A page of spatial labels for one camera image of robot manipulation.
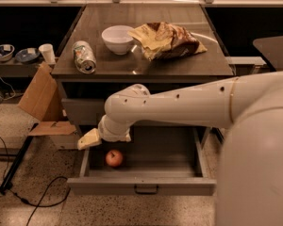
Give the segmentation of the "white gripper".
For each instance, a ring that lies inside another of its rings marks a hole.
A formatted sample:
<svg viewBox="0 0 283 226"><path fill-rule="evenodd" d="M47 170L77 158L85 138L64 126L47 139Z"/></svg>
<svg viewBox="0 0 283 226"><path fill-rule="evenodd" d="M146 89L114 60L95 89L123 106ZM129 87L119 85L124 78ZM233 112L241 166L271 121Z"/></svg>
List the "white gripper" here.
<svg viewBox="0 0 283 226"><path fill-rule="evenodd" d="M109 116L104 115L98 124L98 129L91 129L78 140L77 149L84 150L98 146L102 143L101 138L108 142L130 142L130 124L114 121Z"/></svg>

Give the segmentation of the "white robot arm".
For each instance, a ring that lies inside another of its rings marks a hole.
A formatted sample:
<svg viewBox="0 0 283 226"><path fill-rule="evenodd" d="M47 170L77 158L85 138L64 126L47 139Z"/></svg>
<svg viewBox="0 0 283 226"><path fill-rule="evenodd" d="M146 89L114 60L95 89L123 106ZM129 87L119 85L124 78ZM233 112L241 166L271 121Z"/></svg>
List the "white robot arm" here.
<svg viewBox="0 0 283 226"><path fill-rule="evenodd" d="M98 126L77 142L128 142L138 121L224 129L216 166L216 226L283 226L283 71L153 94L141 84L110 95Z"/></svg>

